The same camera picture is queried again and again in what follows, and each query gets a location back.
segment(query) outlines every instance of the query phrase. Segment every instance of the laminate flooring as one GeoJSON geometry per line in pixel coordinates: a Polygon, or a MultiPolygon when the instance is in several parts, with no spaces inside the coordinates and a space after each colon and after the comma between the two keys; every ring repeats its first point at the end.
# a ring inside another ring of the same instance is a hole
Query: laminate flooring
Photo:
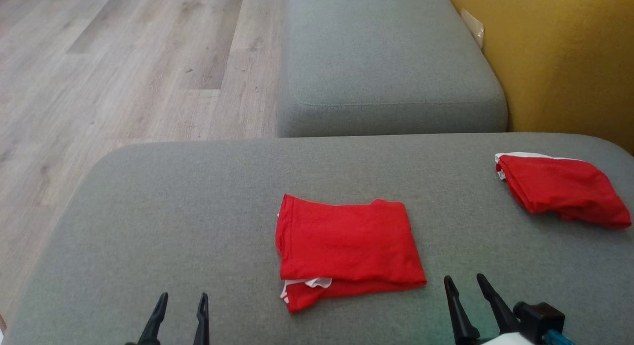
{"type": "Polygon", "coordinates": [[[116,148],[274,137],[283,0],[0,0],[0,314],[116,148]]]}

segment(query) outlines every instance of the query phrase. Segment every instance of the gray fabric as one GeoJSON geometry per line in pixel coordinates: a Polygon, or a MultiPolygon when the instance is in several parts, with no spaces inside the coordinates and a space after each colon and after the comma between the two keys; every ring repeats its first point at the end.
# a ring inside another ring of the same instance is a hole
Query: gray fabric
{"type": "Polygon", "coordinates": [[[449,0],[287,0],[281,137],[500,132],[507,106],[449,0]]]}
{"type": "Polygon", "coordinates": [[[163,291],[160,339],[192,342],[209,293],[213,344],[452,344],[442,277],[496,335],[476,273],[510,305],[546,301],[579,344],[630,344],[634,234],[530,216],[494,173],[499,151],[592,162],[634,210],[634,158],[578,135],[475,134],[191,142],[127,147],[97,163],[25,289],[4,345],[123,344],[163,291]],[[405,203],[423,289],[279,299],[276,213],[284,193],[324,203],[405,203]]]}

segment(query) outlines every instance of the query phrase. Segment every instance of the folded red cloth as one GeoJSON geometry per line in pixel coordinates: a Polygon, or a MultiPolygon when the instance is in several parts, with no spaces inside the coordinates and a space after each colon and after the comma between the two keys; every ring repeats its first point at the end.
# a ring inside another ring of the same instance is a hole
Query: folded red cloth
{"type": "Polygon", "coordinates": [[[325,205],[286,194],[275,244],[281,298],[295,313],[320,298],[405,291],[425,286],[425,273],[405,206],[325,205]]]}
{"type": "Polygon", "coordinates": [[[553,211],[562,220],[584,220],[625,229],[630,213],[604,173],[582,160],[538,153],[495,155],[496,171],[531,214],[553,211]]]}

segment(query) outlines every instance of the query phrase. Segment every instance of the folded red garment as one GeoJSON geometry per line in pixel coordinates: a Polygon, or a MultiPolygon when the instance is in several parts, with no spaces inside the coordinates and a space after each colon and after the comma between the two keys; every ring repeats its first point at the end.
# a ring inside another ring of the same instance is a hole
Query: folded red garment
{"type": "Polygon", "coordinates": [[[320,298],[405,291],[425,286],[425,273],[405,206],[325,205],[286,194],[275,243],[281,298],[295,313],[320,298]]]}
{"type": "Polygon", "coordinates": [[[495,155],[496,171],[514,199],[531,214],[553,211],[562,220],[584,220],[625,229],[630,212],[604,173],[582,160],[538,153],[495,155]]]}

